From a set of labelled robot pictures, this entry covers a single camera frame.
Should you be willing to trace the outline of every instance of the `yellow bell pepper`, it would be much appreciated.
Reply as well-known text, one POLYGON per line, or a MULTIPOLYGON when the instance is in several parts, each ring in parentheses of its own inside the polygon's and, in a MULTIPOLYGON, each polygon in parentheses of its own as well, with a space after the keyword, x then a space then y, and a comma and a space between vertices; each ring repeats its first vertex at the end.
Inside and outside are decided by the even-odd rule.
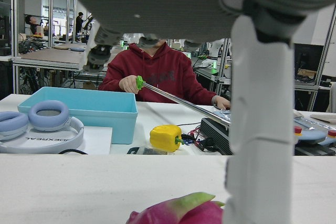
POLYGON ((184 144, 181 134, 180 127, 176 125, 160 125, 151 130, 149 141, 155 148, 175 152, 181 143, 184 144))

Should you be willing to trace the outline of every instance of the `hand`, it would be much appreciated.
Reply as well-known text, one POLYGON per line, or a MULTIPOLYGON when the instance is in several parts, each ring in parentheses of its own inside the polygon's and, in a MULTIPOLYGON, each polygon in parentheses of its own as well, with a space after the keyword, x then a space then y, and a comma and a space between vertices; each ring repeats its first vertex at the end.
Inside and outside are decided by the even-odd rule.
POLYGON ((127 76, 119 81, 119 87, 121 90, 127 93, 138 93, 138 88, 136 85, 136 76, 127 76))
POLYGON ((215 96, 214 102, 215 104, 217 104, 217 107, 219 107, 220 109, 228 110, 231 107, 231 103, 228 100, 218 95, 215 96))

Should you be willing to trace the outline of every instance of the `headphone ear cup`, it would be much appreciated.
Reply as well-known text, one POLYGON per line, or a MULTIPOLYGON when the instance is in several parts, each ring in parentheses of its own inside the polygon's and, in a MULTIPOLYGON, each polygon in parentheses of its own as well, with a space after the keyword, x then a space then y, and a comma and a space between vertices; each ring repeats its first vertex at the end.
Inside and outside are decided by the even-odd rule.
POLYGON ((36 103, 28 112, 31 125, 39 131, 56 131, 66 126, 69 121, 69 109, 61 101, 46 100, 36 103), (58 115, 38 115, 39 111, 58 111, 58 115))
POLYGON ((0 140, 10 140, 22 135, 28 127, 28 116, 23 113, 0 112, 0 140))

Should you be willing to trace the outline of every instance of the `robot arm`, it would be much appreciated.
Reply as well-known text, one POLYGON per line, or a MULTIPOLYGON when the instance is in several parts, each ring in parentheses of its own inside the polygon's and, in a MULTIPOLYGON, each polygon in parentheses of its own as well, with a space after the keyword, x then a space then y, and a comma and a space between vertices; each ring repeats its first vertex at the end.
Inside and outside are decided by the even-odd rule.
POLYGON ((80 1, 101 24, 83 66, 88 71, 100 69, 123 33, 144 33, 142 47, 158 38, 186 38, 185 50, 231 38, 230 144, 235 155, 226 167, 231 197, 223 223, 290 224, 291 36, 310 11, 335 0, 80 1))

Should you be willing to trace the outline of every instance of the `blue plastic bin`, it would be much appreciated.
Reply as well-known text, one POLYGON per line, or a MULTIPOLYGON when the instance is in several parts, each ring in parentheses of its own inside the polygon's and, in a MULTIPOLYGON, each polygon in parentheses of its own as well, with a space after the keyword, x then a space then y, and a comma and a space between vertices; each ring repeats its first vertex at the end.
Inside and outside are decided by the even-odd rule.
POLYGON ((113 144, 131 144, 138 108, 133 93, 43 87, 18 105, 19 112, 28 113, 38 102, 64 102, 71 116, 85 126, 112 127, 113 144))

